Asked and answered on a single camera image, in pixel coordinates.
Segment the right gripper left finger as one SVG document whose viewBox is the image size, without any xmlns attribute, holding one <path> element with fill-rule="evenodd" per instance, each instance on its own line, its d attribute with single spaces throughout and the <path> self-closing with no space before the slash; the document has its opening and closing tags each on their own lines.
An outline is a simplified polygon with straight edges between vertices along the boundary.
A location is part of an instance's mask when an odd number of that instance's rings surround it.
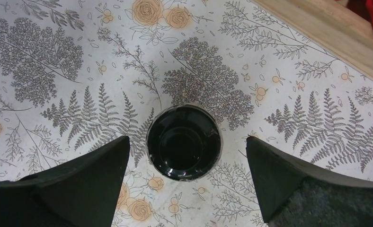
<svg viewBox="0 0 373 227">
<path fill-rule="evenodd" d="M 0 182 L 0 227 L 109 227 L 130 154 L 121 136 L 18 181 Z"/>
</svg>

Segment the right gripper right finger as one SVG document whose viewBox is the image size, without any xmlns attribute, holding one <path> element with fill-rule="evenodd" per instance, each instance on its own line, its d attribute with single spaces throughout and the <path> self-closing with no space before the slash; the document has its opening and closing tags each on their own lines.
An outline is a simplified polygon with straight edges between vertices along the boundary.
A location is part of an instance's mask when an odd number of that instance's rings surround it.
<svg viewBox="0 0 373 227">
<path fill-rule="evenodd" d="M 270 227 L 373 227 L 373 182 L 338 174 L 247 138 L 263 221 Z"/>
</svg>

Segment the small dark bottle front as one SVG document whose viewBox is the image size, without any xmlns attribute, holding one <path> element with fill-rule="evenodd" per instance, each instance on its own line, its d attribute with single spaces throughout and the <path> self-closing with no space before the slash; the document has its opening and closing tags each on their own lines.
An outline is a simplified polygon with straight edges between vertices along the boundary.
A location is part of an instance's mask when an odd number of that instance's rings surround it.
<svg viewBox="0 0 373 227">
<path fill-rule="evenodd" d="M 146 135 L 149 163 L 164 177 L 191 182 L 210 173 L 222 155 L 215 119 L 203 108 L 172 106 L 155 117 Z"/>
</svg>

